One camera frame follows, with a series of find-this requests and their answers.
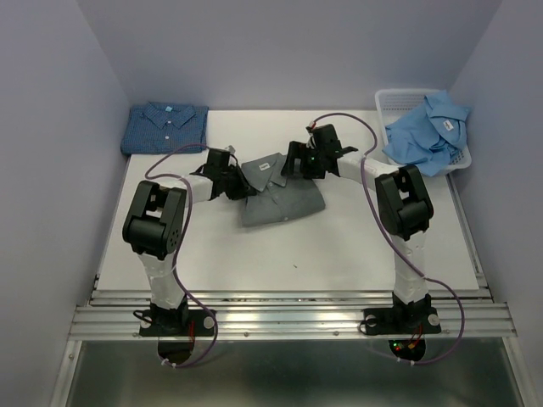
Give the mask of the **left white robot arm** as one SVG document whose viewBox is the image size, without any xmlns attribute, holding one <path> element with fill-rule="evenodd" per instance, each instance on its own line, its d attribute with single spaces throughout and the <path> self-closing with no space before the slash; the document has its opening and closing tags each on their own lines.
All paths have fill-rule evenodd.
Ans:
<svg viewBox="0 0 543 407">
<path fill-rule="evenodd" d="M 144 267 L 151 290 L 147 309 L 133 315 L 143 337 L 213 337 L 216 313 L 182 284 L 177 260 L 193 206 L 221 195 L 230 200 L 255 195 L 233 148 L 211 148 L 206 161 L 186 176 L 145 174 L 137 185 L 122 227 L 122 239 Z"/>
</svg>

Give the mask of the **grey long sleeve shirt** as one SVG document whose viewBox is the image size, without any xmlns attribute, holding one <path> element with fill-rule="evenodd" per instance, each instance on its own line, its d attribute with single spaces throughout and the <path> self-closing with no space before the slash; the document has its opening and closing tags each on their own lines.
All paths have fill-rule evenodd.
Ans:
<svg viewBox="0 0 543 407">
<path fill-rule="evenodd" d="M 285 163 L 285 155 L 274 153 L 241 164 L 247 182 L 256 190 L 254 196 L 245 199 L 241 214 L 244 227 L 297 220 L 326 208 L 314 181 L 281 175 Z"/>
</svg>

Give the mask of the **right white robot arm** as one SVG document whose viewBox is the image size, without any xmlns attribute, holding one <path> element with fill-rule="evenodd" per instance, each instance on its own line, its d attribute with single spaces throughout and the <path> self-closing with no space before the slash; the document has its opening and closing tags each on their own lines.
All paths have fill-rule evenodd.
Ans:
<svg viewBox="0 0 543 407">
<path fill-rule="evenodd" d="M 357 148 L 344 147 L 332 125 L 310 125 L 307 131 L 307 142 L 289 143 L 283 176 L 315 180 L 333 174 L 361 184 L 394 253 L 392 304 L 364 309 L 360 332 L 368 336 L 439 332 L 439 326 L 429 322 L 436 311 L 423 273 L 423 249 L 434 207 L 418 168 L 384 164 Z"/>
</svg>

